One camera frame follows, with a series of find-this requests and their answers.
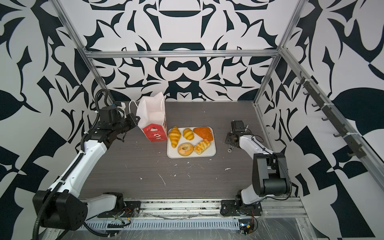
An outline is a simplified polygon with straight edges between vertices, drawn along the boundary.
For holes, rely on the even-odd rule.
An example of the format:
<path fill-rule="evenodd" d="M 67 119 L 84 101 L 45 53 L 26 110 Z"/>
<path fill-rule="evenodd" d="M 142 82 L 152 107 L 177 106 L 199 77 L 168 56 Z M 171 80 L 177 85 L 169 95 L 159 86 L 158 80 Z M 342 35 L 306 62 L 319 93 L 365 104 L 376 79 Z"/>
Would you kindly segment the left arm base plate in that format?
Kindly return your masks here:
<path fill-rule="evenodd" d="M 139 214 L 141 210 L 141 201 L 124 201 L 123 208 L 119 211 L 109 211 L 99 214 L 98 218 L 114 218 L 119 216 L 121 218 L 130 218 Z"/>

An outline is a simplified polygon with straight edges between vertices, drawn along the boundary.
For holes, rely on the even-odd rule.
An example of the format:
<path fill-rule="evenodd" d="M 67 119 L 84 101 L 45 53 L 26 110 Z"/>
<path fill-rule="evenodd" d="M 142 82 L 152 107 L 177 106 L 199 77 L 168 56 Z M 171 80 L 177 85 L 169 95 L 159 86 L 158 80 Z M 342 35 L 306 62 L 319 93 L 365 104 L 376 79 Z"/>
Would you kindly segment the red white paper bag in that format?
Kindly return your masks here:
<path fill-rule="evenodd" d="M 135 115 L 140 118 L 138 127 L 150 142 L 168 139 L 165 99 L 164 94 L 160 92 L 154 97 L 142 97 L 139 104 L 134 100 L 128 103 L 130 113 L 132 113 L 131 103 L 136 105 Z"/>

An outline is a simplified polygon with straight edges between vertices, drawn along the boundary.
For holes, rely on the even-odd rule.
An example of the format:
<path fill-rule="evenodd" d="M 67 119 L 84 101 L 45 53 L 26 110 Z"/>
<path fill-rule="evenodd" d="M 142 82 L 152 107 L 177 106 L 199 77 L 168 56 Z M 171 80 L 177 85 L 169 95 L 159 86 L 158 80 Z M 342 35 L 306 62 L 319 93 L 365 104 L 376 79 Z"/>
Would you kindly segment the yellow fake croissant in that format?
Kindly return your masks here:
<path fill-rule="evenodd" d="M 171 141 L 171 146 L 176 148 L 178 146 L 179 140 L 181 138 L 181 132 L 178 127 L 173 127 L 169 132 L 169 140 Z"/>

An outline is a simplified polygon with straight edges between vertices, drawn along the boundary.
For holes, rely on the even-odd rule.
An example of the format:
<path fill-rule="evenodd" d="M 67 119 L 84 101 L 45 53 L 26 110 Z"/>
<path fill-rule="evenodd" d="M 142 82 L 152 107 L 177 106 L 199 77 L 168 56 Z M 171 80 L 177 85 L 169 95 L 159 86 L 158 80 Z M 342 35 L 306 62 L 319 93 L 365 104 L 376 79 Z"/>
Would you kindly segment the yellow striped fake bread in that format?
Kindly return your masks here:
<path fill-rule="evenodd" d="M 185 128 L 183 130 L 183 137 L 188 141 L 192 141 L 195 138 L 194 132 L 189 128 Z"/>

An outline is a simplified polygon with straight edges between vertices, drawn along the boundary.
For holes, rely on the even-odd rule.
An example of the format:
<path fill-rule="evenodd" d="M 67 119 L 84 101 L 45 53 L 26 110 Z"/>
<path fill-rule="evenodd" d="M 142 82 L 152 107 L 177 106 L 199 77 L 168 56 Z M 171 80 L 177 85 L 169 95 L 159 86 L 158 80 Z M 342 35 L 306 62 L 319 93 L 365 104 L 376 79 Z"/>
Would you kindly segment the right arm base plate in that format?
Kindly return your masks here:
<path fill-rule="evenodd" d="M 224 217 L 261 216 L 261 203 L 238 205 L 235 200 L 221 200 L 220 214 Z"/>

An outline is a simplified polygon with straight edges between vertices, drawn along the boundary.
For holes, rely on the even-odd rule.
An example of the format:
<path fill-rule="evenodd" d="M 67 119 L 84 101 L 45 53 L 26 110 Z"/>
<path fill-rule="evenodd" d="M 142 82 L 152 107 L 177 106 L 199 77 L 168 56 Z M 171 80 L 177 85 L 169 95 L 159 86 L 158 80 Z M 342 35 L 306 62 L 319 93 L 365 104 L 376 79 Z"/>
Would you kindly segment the orange fake croissant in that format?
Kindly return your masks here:
<path fill-rule="evenodd" d="M 212 130 L 209 127 L 194 128 L 193 132 L 203 140 L 208 140 L 210 142 L 214 140 Z"/>

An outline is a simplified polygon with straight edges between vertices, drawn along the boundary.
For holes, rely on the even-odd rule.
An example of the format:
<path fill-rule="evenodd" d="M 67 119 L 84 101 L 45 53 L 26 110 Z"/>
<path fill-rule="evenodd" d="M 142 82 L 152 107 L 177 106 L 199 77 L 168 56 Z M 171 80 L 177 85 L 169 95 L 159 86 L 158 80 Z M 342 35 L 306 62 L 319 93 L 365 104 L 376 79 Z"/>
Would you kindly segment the orange ring fake bread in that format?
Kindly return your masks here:
<path fill-rule="evenodd" d="M 194 146 L 190 143 L 183 143 L 180 144 L 178 147 L 178 154 L 180 156 L 189 156 L 193 153 L 194 151 Z"/>

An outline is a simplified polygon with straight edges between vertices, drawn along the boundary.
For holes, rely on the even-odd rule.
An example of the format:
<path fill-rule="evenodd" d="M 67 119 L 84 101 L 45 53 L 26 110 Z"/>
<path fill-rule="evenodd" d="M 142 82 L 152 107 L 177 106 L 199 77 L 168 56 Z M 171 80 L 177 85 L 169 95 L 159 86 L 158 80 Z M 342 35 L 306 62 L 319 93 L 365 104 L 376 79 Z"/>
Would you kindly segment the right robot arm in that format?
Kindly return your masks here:
<path fill-rule="evenodd" d="M 236 195 L 236 205 L 241 208 L 270 198 L 285 201 L 292 195 L 292 180 L 289 176 L 284 154 L 265 147 L 243 121 L 232 121 L 226 144 L 244 150 L 253 160 L 252 183 Z"/>

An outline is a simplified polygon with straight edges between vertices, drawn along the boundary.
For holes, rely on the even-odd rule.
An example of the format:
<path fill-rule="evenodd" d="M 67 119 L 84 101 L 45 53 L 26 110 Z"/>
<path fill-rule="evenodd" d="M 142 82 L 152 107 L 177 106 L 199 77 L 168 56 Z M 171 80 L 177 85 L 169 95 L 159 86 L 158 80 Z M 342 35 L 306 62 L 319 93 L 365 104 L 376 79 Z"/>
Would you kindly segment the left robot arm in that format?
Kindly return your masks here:
<path fill-rule="evenodd" d="M 81 139 L 81 150 L 69 167 L 46 190 L 37 191 L 33 204 L 37 214 L 33 237 L 39 229 L 66 231 L 79 229 L 87 220 L 105 212 L 120 212 L 124 207 L 121 193 L 107 192 L 88 200 L 79 196 L 91 171 L 119 135 L 134 129 L 140 117 L 117 106 L 97 110 L 97 118 Z"/>

